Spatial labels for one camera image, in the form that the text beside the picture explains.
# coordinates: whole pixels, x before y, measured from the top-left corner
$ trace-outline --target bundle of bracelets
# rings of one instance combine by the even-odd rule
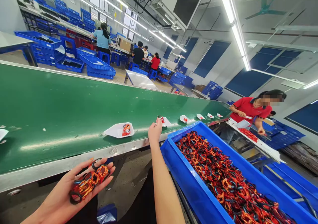
[[[72,204],[78,204],[87,198],[87,195],[94,190],[97,184],[102,183],[107,178],[110,170],[105,165],[100,165],[96,167],[94,160],[90,165],[94,171],[90,171],[81,176],[78,180],[75,180],[70,191],[70,202]]]
[[[277,202],[260,194],[228,156],[196,131],[175,144],[235,223],[296,223]]]

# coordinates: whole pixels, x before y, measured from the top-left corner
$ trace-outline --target wall-mounted fan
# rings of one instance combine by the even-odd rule
[[[245,19],[246,20],[247,19],[251,19],[251,18],[256,17],[258,15],[264,15],[264,14],[273,14],[273,15],[284,15],[284,14],[286,14],[285,11],[270,10],[269,7],[271,6],[273,1],[274,0],[272,0],[269,4],[267,4],[267,0],[262,0],[261,10],[258,13],[253,14],[253,15],[245,18]]]

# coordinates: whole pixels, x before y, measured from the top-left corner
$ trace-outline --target green conveyor belt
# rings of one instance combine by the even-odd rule
[[[172,124],[165,133],[185,126],[180,115],[193,123],[198,113],[230,113],[221,102],[4,64],[0,87],[0,126],[9,130],[0,174],[145,138],[159,115]],[[102,136],[122,122],[133,124],[134,136]]]

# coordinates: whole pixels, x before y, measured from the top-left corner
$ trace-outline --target red polo shirt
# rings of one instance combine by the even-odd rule
[[[255,99],[256,98],[252,98],[252,97],[243,97],[233,104],[233,106],[237,110],[244,112],[246,114],[246,116],[251,117],[251,119],[240,117],[237,113],[234,113],[234,112],[232,112],[230,117],[233,120],[235,120],[236,122],[246,120],[250,124],[253,123],[255,116],[257,116],[261,119],[265,119],[269,115],[269,113],[271,113],[272,107],[271,106],[260,106],[258,108],[254,108],[253,103],[254,103]]]

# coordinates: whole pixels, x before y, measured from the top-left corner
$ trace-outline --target red material on table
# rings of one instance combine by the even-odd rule
[[[260,194],[218,147],[192,131],[175,142],[236,224],[295,224],[279,204]]]
[[[241,133],[243,133],[244,135],[246,135],[247,137],[249,137],[251,140],[253,140],[255,143],[257,143],[258,138],[251,133],[251,131],[247,130],[247,129],[239,129],[239,131]]]

